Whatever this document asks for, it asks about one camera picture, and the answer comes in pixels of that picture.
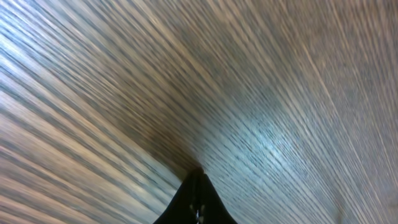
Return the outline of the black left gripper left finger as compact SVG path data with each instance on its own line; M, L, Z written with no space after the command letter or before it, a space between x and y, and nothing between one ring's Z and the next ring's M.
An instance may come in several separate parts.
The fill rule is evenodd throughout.
M198 172L189 173L169 205L154 224L196 224L195 209Z

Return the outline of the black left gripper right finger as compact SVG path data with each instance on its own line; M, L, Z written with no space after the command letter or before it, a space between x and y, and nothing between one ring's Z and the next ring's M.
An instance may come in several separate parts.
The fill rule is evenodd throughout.
M198 189L200 224L237 224L203 169L198 169Z

